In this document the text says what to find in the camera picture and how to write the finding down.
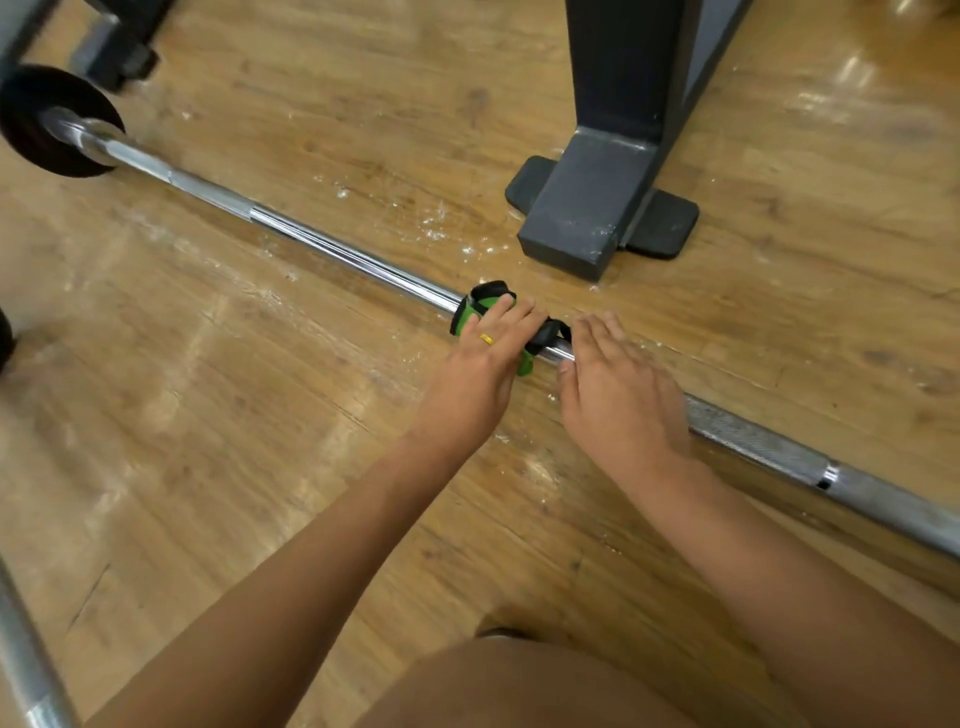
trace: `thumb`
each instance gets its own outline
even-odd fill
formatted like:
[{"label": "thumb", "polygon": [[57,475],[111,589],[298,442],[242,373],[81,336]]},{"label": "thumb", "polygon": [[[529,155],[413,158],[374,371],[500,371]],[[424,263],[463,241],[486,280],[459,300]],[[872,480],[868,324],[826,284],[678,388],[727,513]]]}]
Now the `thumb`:
[{"label": "thumb", "polygon": [[580,383],[572,361],[560,363],[560,411],[565,422],[580,409]]}]

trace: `wood grain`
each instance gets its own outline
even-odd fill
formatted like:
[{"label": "wood grain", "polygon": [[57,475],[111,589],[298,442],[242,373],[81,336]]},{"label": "wood grain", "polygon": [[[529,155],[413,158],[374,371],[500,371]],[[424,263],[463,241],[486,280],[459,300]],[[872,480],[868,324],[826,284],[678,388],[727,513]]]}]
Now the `wood grain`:
[{"label": "wood grain", "polygon": [[[89,17],[65,2],[33,57],[65,64]],[[958,41],[925,0],[756,0],[658,181],[701,206],[687,249],[618,254],[596,285],[523,257],[503,199],[573,130],[560,2],[180,0],[118,104],[146,147],[443,285],[617,310],[688,391],[960,510]],[[133,172],[61,180],[3,149],[0,190],[21,332],[0,551],[86,716],[403,430],[446,322]],[[703,454],[960,639],[954,560]],[[350,725],[484,619],[705,726],[803,724],[569,444],[549,367],[376,577],[293,725]]]}]

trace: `black weight plate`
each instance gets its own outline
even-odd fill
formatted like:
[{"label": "black weight plate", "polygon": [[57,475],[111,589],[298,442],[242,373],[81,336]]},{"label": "black weight plate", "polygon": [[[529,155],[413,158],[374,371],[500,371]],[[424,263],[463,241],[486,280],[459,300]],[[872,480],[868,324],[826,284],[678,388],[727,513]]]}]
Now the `black weight plate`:
[{"label": "black weight plate", "polygon": [[13,353],[13,347],[16,342],[13,340],[13,331],[10,328],[10,322],[0,309],[0,371],[3,371],[4,364]]},{"label": "black weight plate", "polygon": [[112,167],[52,137],[40,120],[51,107],[124,130],[110,100],[84,79],[46,65],[21,65],[0,85],[0,133],[27,161],[63,177],[96,177]]}]

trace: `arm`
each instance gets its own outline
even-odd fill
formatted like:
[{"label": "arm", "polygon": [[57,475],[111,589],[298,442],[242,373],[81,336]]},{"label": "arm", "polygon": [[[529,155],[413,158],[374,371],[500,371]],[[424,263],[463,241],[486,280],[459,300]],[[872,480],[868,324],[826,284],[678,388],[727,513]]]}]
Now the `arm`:
[{"label": "arm", "polygon": [[507,296],[483,320],[473,317],[410,432],[163,649],[88,728],[286,724],[377,570],[503,417],[520,350],[546,319],[532,301],[512,304]]},{"label": "arm", "polygon": [[811,723],[960,725],[960,649],[692,459],[682,392],[615,317],[573,330],[571,436],[719,594]]}]

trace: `forearm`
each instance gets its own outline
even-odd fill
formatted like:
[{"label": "forearm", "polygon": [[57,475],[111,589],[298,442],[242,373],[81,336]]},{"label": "forearm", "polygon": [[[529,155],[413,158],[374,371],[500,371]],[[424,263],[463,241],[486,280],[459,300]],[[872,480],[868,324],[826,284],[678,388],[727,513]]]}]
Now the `forearm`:
[{"label": "forearm", "polygon": [[624,484],[817,726],[960,725],[960,651],[692,460]]},{"label": "forearm", "polygon": [[415,437],[401,440],[88,726],[284,725],[360,595],[460,464]]}]

